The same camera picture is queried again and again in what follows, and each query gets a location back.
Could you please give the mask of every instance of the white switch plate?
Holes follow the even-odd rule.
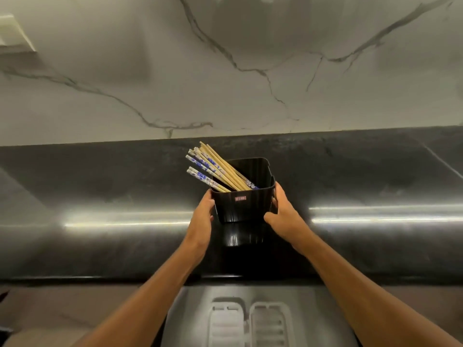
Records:
[[[20,52],[36,50],[13,15],[0,16],[0,55]]]

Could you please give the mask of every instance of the person's right hand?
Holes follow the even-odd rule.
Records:
[[[275,233],[298,250],[298,245],[301,244],[304,237],[311,230],[288,201],[285,192],[277,182],[275,182],[275,192],[278,214],[267,212],[263,219],[272,227]]]

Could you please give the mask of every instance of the person's right arm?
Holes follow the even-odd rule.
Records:
[[[461,347],[440,327],[364,276],[323,242],[276,184],[278,214],[264,219],[313,265],[365,347]]]

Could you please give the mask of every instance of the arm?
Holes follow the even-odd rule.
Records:
[[[149,347],[188,275],[201,262],[211,238],[208,190],[193,213],[187,235],[162,267],[76,347]]]
[[[264,219],[305,256],[365,347],[461,347],[437,325],[364,276],[313,233],[276,184],[278,214]]]

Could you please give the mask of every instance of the black countertop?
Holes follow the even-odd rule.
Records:
[[[207,186],[200,139],[0,147],[0,282],[142,283],[182,240]],[[266,157],[311,227],[381,284],[463,283],[463,127],[209,137]],[[249,240],[255,244],[228,246]],[[213,223],[187,284],[320,282],[261,224]]]

